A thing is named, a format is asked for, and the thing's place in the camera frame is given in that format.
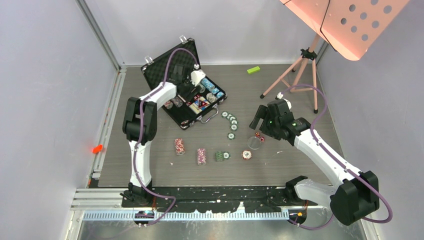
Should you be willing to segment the clear dealer button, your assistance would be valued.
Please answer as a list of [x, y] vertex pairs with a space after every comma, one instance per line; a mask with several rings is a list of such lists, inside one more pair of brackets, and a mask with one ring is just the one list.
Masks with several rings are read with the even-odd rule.
[[262, 144], [261, 139], [257, 136], [252, 136], [247, 141], [247, 146], [251, 150], [258, 150], [261, 147], [261, 144]]

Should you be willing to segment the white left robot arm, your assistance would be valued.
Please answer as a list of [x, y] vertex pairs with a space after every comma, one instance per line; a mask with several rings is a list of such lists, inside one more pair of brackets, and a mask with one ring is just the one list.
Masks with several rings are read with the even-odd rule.
[[198, 63], [190, 67], [188, 74], [179, 80], [168, 77], [167, 67], [164, 73], [164, 79], [149, 93], [127, 100], [122, 124], [132, 157], [128, 190], [122, 196], [126, 200], [135, 201], [141, 207], [148, 207], [153, 202], [153, 196], [157, 196], [151, 187], [150, 156], [151, 145], [158, 130], [158, 110], [178, 95], [179, 87], [193, 93], [206, 77]]

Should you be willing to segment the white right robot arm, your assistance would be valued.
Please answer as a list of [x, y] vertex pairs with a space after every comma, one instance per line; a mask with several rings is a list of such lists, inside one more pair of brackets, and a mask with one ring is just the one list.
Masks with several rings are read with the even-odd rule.
[[288, 100], [282, 98], [260, 105], [249, 127], [275, 140], [287, 141], [329, 179], [330, 185], [303, 175], [286, 182], [285, 198], [291, 205], [302, 201], [319, 204], [346, 226], [380, 208], [378, 177], [372, 171], [364, 172], [348, 163], [305, 118], [295, 118]]

